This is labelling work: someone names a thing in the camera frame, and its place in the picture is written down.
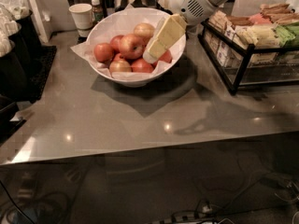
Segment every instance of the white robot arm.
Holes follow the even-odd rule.
[[[186,31],[187,25],[198,25],[210,17],[218,6],[226,1],[228,0],[160,0],[159,4],[170,10],[176,17],[164,21],[164,24],[159,24],[157,28],[159,31],[156,31],[155,36],[147,45],[143,58],[149,63],[157,61],[178,40],[179,35],[184,35],[181,31]],[[176,34],[175,37],[165,35],[169,34],[170,27],[173,30],[172,35]]]

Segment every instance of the paper cup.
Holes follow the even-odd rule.
[[[78,34],[87,37],[93,28],[93,7],[90,4],[75,4],[69,8]]]

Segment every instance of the gray countertop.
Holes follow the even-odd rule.
[[[99,77],[57,34],[42,98],[19,103],[26,122],[0,146],[0,163],[46,161],[299,130],[299,87],[232,96],[197,38],[170,73],[142,88]]]

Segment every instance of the white bowl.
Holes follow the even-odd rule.
[[[100,76],[111,81],[122,84],[127,87],[141,87],[152,80],[160,77],[167,72],[180,58],[186,46],[186,35],[184,35],[176,44],[170,48],[173,56],[171,63],[159,62],[155,70],[151,73],[134,73],[134,72],[118,72],[111,75],[108,70],[107,63],[99,63],[93,56],[93,48],[101,42],[109,42],[115,35],[126,35],[132,33],[134,27],[140,22],[148,22],[156,26],[160,19],[167,18],[170,15],[161,10],[140,7],[127,8],[125,10],[109,15],[99,23],[97,23],[86,40],[87,61],[93,70]]]

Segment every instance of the bowl of apples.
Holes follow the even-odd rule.
[[[100,76],[126,87],[142,87],[162,76],[181,57],[182,36],[155,63],[147,63],[143,52],[158,22],[170,16],[155,8],[127,8],[98,22],[86,40],[85,55]]]

